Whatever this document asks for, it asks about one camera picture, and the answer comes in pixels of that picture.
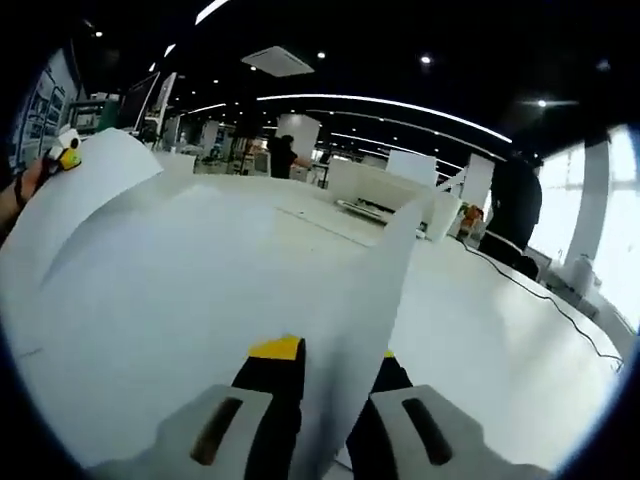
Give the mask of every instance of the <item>man in black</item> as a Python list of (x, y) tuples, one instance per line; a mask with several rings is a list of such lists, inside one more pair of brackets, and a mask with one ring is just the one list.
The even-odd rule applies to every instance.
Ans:
[(493, 218), (478, 250), (518, 268), (541, 206), (542, 189), (532, 165), (520, 158), (497, 163), (491, 182)]
[(301, 167), (311, 167), (311, 162), (298, 155), (291, 150), (293, 137), (284, 135), (282, 138), (274, 137), (269, 140), (267, 148), (271, 153), (271, 177), (273, 178), (289, 178), (291, 165), (294, 163)]

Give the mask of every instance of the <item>poster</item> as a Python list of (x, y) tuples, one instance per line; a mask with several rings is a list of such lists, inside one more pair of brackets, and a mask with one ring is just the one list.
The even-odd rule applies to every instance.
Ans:
[(60, 50), (51, 57), (16, 116), (8, 158), (13, 175), (23, 171), (53, 145), (66, 120), (65, 109), (77, 95), (73, 90), (75, 86)]

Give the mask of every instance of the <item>air conditioning vent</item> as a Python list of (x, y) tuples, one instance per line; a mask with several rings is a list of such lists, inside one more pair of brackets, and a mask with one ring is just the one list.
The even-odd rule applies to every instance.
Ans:
[(274, 77), (313, 73), (313, 68), (282, 47), (271, 47), (244, 57), (242, 61)]

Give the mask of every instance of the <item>ceiling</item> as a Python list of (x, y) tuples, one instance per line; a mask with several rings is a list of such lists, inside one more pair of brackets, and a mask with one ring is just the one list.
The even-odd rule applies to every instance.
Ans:
[[(517, 151), (543, 157), (638, 116), (640, 62), (632, 40), (637, 15), (631, 10), (526, 0), (513, 7), (457, 0), (229, 0), (195, 25), (209, 3), (143, 0), (135, 11), (123, 0), (87, 6), (84, 15), (93, 28), (78, 29), (74, 38), (87, 90), (126, 92), (155, 63), (156, 70), (180, 75), (170, 101), (174, 112), (226, 103), (191, 117), (232, 122), (241, 111), (253, 111), (264, 115), (265, 125), (291, 110), (306, 112), (322, 122), (322, 141), (336, 141), (331, 134), (341, 133), (426, 154), (437, 149), (440, 158), (460, 166), (476, 147), (496, 159), (512, 158)], [(103, 35), (97, 38), (96, 30)], [(171, 44), (176, 47), (165, 58)], [(241, 62), (276, 45), (315, 72), (276, 78)], [(318, 52), (326, 57), (319, 59)], [(423, 64), (422, 56), (431, 62)], [(397, 106), (325, 98), (255, 102), (301, 93), (426, 107), (513, 142)], [(536, 104), (539, 99), (548, 102), (546, 108)], [(554, 101), (571, 103), (556, 106)], [(339, 138), (336, 143), (347, 148), (379, 147)]]

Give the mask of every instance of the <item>person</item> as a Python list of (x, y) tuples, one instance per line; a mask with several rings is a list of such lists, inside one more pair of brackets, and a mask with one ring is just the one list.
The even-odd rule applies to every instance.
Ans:
[(304, 168), (311, 167), (309, 160), (298, 157), (291, 149), (292, 145), (293, 137), (291, 135), (274, 137), (267, 144), (267, 148), (271, 153), (271, 177), (288, 179), (291, 165), (294, 163)]
[(24, 206), (36, 193), (42, 168), (42, 159), (35, 160), (0, 193), (0, 245), (11, 232)]
[(478, 250), (517, 268), (541, 206), (542, 188), (533, 165), (521, 158), (496, 164), (491, 181), (493, 218)]

